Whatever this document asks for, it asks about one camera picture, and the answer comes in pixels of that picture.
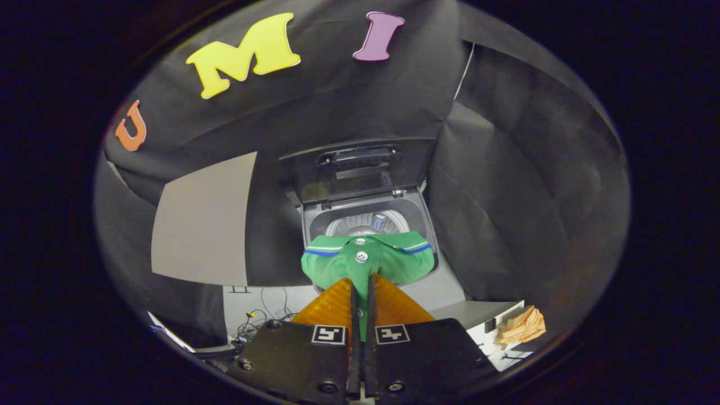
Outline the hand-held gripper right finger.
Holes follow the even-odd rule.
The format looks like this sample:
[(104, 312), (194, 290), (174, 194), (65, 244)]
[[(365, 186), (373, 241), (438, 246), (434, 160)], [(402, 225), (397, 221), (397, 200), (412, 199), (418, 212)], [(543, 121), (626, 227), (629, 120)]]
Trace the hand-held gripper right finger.
[(458, 320), (435, 319), (378, 274), (367, 314), (363, 388), (376, 402), (458, 402), (497, 374)]

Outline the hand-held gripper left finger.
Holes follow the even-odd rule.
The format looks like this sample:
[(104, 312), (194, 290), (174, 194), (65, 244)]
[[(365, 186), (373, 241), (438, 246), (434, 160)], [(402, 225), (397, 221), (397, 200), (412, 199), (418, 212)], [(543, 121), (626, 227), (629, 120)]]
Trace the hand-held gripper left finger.
[(250, 389), (291, 403), (348, 403), (361, 396), (357, 292), (334, 283), (291, 321), (273, 319), (227, 369)]

